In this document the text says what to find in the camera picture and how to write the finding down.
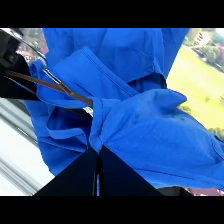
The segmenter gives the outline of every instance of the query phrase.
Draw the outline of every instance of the yellow-green grass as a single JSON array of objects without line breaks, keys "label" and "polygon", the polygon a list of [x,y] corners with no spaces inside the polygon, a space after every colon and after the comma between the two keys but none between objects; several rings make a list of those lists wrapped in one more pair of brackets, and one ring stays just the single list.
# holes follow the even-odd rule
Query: yellow-green grass
[{"label": "yellow-green grass", "polygon": [[224,128],[224,74],[201,60],[191,49],[183,46],[170,71],[168,88],[187,97],[183,105],[206,128]]}]

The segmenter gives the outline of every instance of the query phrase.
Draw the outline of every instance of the blue garment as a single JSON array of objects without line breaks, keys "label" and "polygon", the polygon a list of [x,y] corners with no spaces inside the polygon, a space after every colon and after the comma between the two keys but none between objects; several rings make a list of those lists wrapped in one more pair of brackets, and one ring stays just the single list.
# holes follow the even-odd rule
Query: blue garment
[{"label": "blue garment", "polygon": [[[49,69],[94,104],[91,123],[62,108],[85,103],[49,88],[37,85],[42,102],[26,101],[54,175],[89,145],[97,152],[105,145],[156,188],[223,188],[224,143],[177,108],[185,96],[165,87],[187,31],[44,29]],[[52,82],[39,61],[30,71]]]}]

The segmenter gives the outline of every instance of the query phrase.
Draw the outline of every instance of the blue cloth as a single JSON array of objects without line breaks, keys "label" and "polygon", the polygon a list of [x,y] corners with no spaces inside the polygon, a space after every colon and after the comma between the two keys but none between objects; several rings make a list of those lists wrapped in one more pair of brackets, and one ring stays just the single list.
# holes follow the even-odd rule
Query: blue cloth
[{"label": "blue cloth", "polygon": [[[26,101],[54,175],[89,145],[105,145],[156,188],[223,188],[224,143],[179,110],[186,97],[165,85],[187,31],[44,29],[49,69],[94,103],[91,123],[64,109],[86,104],[49,88],[37,85],[41,102]],[[40,61],[30,71],[52,82]]]}]

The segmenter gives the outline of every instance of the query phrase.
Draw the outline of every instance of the white surface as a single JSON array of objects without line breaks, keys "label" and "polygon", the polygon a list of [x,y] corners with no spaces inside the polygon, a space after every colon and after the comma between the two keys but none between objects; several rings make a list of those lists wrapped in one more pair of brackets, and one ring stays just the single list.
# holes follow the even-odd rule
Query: white surface
[{"label": "white surface", "polygon": [[[54,178],[44,164],[39,149],[1,119],[0,142],[0,156],[18,166],[18,168],[38,182],[40,186],[43,187]],[[13,187],[8,187],[9,191],[6,191],[7,186],[9,186],[8,180],[5,179],[4,181],[4,178],[1,176],[0,195],[11,195],[9,191],[17,195],[18,192],[16,193]]]}]

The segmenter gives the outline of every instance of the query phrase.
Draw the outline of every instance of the blue fabric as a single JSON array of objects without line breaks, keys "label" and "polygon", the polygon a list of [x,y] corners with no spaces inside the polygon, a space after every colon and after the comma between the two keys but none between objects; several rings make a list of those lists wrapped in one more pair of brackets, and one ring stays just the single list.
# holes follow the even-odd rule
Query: blue fabric
[{"label": "blue fabric", "polygon": [[[54,175],[89,145],[105,145],[156,188],[223,188],[224,143],[180,111],[186,97],[165,85],[187,31],[44,29],[49,69],[94,102],[91,123],[64,109],[87,105],[49,88],[37,86],[41,102],[26,101]],[[32,76],[52,82],[41,69],[32,64]]]}]

